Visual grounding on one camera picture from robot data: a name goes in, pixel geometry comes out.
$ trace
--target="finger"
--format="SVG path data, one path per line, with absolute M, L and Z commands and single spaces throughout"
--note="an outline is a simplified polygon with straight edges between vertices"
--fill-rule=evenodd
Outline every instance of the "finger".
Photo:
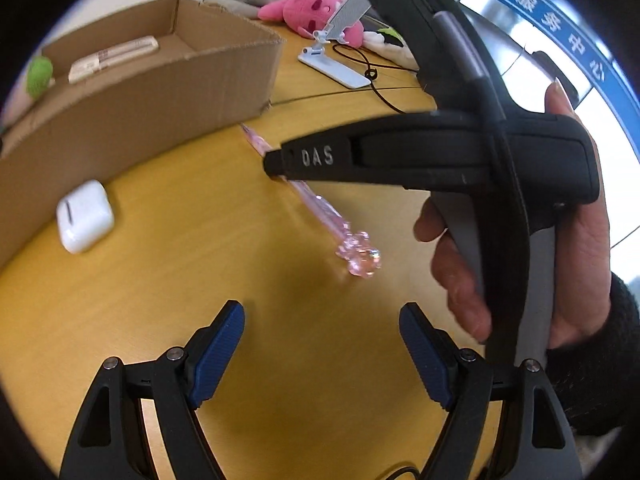
M 580 119 L 580 117 L 578 117 L 578 114 L 575 113 L 574 108 L 571 106 L 571 101 L 569 101 L 569 97 L 564 91 L 564 87 L 562 86 L 562 83 L 558 78 L 556 78 L 556 80 L 546 88 L 545 111 L 550 114 L 567 115 L 582 124 L 582 120 Z M 600 153 L 598 152 L 598 145 L 596 144 L 595 140 L 593 140 L 593 137 L 591 137 L 591 134 L 588 130 L 587 134 L 589 134 L 589 138 L 591 139 L 591 143 L 593 145 L 593 151 L 596 155 L 598 173 L 600 174 L 600 190 L 603 190 L 604 188 L 602 186 L 602 170 L 600 169 Z
M 420 216 L 414 224 L 414 236 L 419 242 L 431 242 L 440 236 L 445 229 L 442 215 L 428 198 L 420 212 Z
M 476 293 L 475 276 L 449 234 L 438 241 L 431 273 L 447 289 L 447 306 L 459 325 L 476 340 L 486 340 L 491 333 L 491 313 Z
M 575 113 L 574 107 L 571 106 L 571 101 L 569 101 L 569 97 L 558 78 L 546 88 L 545 112 L 549 114 L 568 115 L 582 124 L 580 117 Z

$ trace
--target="pink plastic stick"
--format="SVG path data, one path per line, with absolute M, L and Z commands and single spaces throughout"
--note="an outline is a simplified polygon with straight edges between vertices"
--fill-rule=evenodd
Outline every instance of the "pink plastic stick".
M 258 135 L 255 130 L 245 124 L 241 124 L 246 138 L 255 148 L 255 151 L 264 157 L 266 152 L 272 150 L 269 143 Z M 335 253 L 347 261 L 348 269 L 354 276 L 367 278 L 380 268 L 380 251 L 369 243 L 369 235 L 364 232 L 356 234 L 351 232 L 351 225 L 347 222 L 327 200 L 314 193 L 313 190 L 301 180 L 286 180 L 296 190 L 302 202 L 324 224 L 338 243 Z

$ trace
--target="gray handle grip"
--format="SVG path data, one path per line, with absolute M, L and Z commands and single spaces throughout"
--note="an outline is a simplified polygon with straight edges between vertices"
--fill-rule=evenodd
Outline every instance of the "gray handle grip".
M 476 277 L 476 292 L 484 298 L 480 236 L 471 198 L 460 193 L 432 192 L 431 200 Z M 514 365 L 520 366 L 524 359 L 532 358 L 545 366 L 554 309 L 555 227 L 533 233 L 529 245 L 529 283 L 518 329 Z

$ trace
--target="green plush toy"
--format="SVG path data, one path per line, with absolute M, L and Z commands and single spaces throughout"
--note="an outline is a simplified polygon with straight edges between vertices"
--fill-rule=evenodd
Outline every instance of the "green plush toy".
M 22 71 L 0 110 L 0 133 L 17 121 L 42 97 L 53 83 L 53 65 L 44 56 L 36 56 Z

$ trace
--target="yellow table surface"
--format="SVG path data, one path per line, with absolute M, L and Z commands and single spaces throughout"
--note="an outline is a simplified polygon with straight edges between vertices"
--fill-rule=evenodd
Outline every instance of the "yellow table surface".
M 345 92 L 293 62 L 296 36 L 284 35 L 290 45 L 275 104 L 248 123 L 269 142 L 390 113 L 371 90 Z M 309 82 L 318 94 L 340 93 L 309 97 Z M 434 108 L 417 88 L 384 95 L 405 110 Z M 277 104 L 300 96 L 307 98 Z M 3 270 L 2 386 L 55 470 L 107 356 L 155 359 L 208 325 L 229 298 L 244 304 L 244 335 L 197 412 L 229 480 L 376 480 L 401 465 L 422 468 L 446 413 L 429 400 L 402 343 L 399 309 L 417 301 L 459 346 L 477 348 L 430 275 L 433 244 L 412 236 L 426 193 L 313 187 L 381 250 L 383 267 L 371 279 L 347 273 L 333 239 L 292 189 L 265 176 L 238 126 L 108 183 L 116 226 L 87 253 L 68 254 L 50 222 Z M 476 472 L 495 438 L 497 409 Z M 144 412 L 159 477 L 171 479 L 151 401 Z

